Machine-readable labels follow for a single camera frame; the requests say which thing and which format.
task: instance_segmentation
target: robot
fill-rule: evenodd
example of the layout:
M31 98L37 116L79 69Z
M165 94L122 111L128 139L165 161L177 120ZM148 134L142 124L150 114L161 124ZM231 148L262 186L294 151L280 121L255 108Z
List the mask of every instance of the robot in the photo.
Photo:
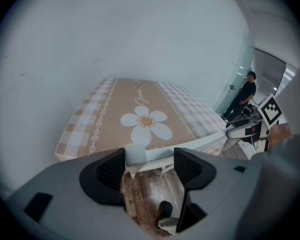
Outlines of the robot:
M234 128L226 132L230 139L242 139L254 146L256 152L266 152L269 148L269 132L283 116L279 104L272 93L269 93L258 106L252 107L249 117L232 121L227 124Z

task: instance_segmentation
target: black shirt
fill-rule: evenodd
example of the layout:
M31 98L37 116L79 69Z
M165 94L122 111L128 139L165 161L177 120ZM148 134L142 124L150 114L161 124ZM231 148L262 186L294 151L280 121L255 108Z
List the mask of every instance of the black shirt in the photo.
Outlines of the black shirt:
M255 82L249 82L247 81L243 86L241 92L239 92L237 99L240 99L241 101L244 101L246 98L248 98L250 95L256 94L256 84Z

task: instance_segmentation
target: white flower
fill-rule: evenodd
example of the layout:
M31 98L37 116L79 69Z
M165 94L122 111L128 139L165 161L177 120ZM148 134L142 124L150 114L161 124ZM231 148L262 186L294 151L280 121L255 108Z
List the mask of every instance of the white flower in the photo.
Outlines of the white flower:
M137 106L134 112L136 114L124 114L120 120L123 126L135 126L131 133L133 143L148 146L151 142L151 131L162 140L172 138L171 129L160 123L168 118L165 113L161 111L149 113L146 106Z

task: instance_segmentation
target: shoe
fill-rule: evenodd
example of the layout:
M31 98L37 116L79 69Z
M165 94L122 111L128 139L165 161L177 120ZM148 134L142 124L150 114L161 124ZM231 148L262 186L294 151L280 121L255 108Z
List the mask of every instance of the shoe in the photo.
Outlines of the shoe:
M168 201L162 201L159 205L158 209L158 218L155 221L155 226L157 229L160 229L159 227L159 221L164 218L170 218L172 214L173 206Z
M222 118L226 123L229 123L229 120L226 119L224 116L221 116L221 118Z

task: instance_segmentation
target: mattress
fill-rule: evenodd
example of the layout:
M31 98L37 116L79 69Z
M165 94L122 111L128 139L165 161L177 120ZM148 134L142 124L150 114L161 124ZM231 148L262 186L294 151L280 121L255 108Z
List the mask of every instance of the mattress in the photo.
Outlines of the mattress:
M130 143L159 149L225 128L220 116L183 86L105 78L72 116L55 154L64 161ZM218 155L225 140L206 152Z

